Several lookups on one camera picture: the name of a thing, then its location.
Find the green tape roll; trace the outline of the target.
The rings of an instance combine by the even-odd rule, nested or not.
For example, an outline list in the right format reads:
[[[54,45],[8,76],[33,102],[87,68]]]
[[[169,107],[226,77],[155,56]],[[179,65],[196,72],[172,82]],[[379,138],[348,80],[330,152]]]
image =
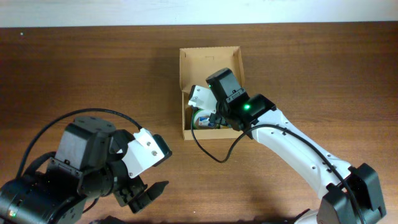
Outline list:
[[[212,112],[210,110],[198,110],[193,114],[193,128],[194,129],[218,129],[218,124],[210,121]]]

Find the small white blue box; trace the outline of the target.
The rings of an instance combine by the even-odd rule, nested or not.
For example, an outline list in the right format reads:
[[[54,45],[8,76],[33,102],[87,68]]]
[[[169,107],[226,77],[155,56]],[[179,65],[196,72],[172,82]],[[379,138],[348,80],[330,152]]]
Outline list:
[[[201,128],[217,128],[217,125],[214,122],[210,121],[209,116],[200,116],[198,118],[198,126]]]

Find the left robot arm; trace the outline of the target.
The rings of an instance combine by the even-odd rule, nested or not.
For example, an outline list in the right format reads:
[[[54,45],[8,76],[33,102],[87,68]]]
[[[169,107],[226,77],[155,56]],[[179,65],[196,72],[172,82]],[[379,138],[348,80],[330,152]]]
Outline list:
[[[87,201],[109,195],[137,213],[168,184],[149,187],[140,174],[171,155],[164,139],[144,128],[131,134],[101,118],[79,116],[65,128],[57,151],[1,187],[1,223],[75,223]]]

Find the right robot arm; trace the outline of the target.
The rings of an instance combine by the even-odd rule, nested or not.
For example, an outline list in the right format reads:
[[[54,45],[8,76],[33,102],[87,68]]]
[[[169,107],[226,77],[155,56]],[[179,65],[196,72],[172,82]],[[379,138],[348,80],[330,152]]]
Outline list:
[[[297,129],[263,95],[249,96],[233,72],[224,68],[206,82],[216,99],[216,112],[242,136],[275,152],[320,198],[296,223],[375,224],[387,212],[377,172],[366,163],[352,166]]]

